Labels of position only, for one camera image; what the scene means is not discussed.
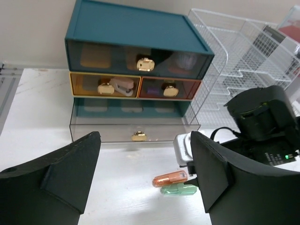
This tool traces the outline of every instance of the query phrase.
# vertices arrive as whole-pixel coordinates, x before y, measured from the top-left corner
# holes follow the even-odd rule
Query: gold knob
[[[172,85],[169,85],[164,90],[164,96],[166,97],[175,97],[178,94],[179,90]]]
[[[154,69],[155,62],[153,60],[150,60],[148,58],[142,58],[138,60],[137,62],[137,69],[140,71],[152,71]]]
[[[133,142],[144,142],[147,140],[147,135],[142,131],[138,131],[131,136]]]
[[[114,93],[114,88],[109,83],[103,83],[98,86],[98,93],[112,95]]]

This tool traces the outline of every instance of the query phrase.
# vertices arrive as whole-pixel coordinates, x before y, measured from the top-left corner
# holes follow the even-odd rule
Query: wire shelf
[[[297,43],[288,37],[280,43],[264,31],[277,24],[200,9],[192,9],[188,17],[215,53],[203,79],[205,88],[192,102],[202,128],[236,128],[225,103],[250,88],[286,89],[300,74],[291,51]]]

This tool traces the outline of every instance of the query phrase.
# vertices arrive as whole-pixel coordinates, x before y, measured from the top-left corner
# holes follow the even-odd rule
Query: green bottle
[[[171,184],[163,186],[160,192],[163,195],[193,195],[197,191],[197,187],[194,185],[185,185],[184,183]]]

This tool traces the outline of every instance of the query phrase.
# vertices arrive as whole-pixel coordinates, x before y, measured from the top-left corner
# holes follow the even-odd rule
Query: beige wall
[[[279,23],[300,0],[107,0],[187,14],[201,8]],[[0,62],[66,68],[64,36],[75,0],[2,0]]]

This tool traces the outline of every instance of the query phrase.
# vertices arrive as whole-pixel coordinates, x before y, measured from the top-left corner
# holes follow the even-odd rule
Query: white table
[[[69,144],[72,104],[68,71],[26,69],[0,136],[0,171]],[[231,138],[226,131],[217,135]],[[300,160],[281,167],[300,171]],[[79,224],[211,224],[200,191],[171,197],[152,186],[154,176],[177,169],[171,143],[103,144]]]

